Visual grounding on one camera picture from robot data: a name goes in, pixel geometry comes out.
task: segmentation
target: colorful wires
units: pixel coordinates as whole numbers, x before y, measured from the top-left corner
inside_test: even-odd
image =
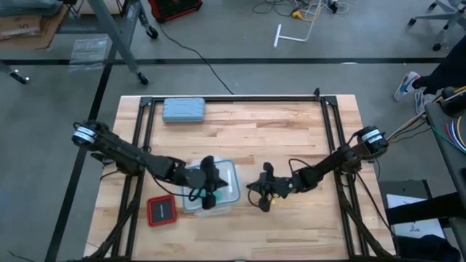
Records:
[[[458,148],[460,151],[466,154],[466,145],[461,138],[461,130],[459,129],[459,124],[461,124],[461,118],[459,117],[455,124],[455,119],[451,120],[451,123],[445,124],[446,134],[449,137],[449,140]]]

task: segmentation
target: caster wheel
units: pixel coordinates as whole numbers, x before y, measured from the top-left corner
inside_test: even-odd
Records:
[[[434,44],[434,46],[432,47],[432,50],[438,51],[440,50],[440,48],[442,48],[442,44]]]
[[[331,5],[330,5],[330,10],[332,10],[332,13],[336,14],[336,12],[338,12],[338,5],[336,2],[333,2]]]
[[[27,84],[29,81],[29,77],[22,77],[18,70],[13,71],[10,76],[21,84]]]
[[[143,85],[147,85],[149,83],[149,79],[144,76],[141,72],[138,73],[138,79],[139,79],[139,82]]]
[[[152,39],[157,39],[157,37],[159,37],[159,32],[153,27],[149,27],[149,31],[146,31],[146,33]]]
[[[430,6],[429,6],[429,10],[434,10],[434,8],[437,6],[436,3],[432,3]]]
[[[408,25],[409,25],[409,26],[413,26],[415,23],[416,23],[416,19],[411,18],[411,19],[409,20],[409,22],[408,22]]]

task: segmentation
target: sneaker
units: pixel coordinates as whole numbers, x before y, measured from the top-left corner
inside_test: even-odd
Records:
[[[423,91],[416,92],[416,94],[414,94],[414,102],[416,103],[416,114],[424,113],[425,105],[433,102],[435,98],[436,96],[432,94],[424,95]]]
[[[421,76],[416,72],[409,72],[403,77],[400,86],[396,89],[394,99],[395,101],[401,100],[405,95],[414,91],[413,82],[419,79]]]

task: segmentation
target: red coaster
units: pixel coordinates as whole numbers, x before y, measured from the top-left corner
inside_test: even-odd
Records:
[[[175,197],[159,196],[147,200],[147,222],[150,227],[161,226],[176,221]]]

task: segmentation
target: metal bracket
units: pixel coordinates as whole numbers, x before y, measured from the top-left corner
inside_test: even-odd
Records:
[[[320,102],[320,88],[319,87],[314,90],[314,95],[315,95],[315,100],[317,102]]]
[[[325,101],[327,101],[327,103],[331,104],[332,106],[338,106],[338,102],[336,101],[335,96],[325,97]]]
[[[152,97],[142,97],[139,100],[139,107],[148,106],[152,102]]]

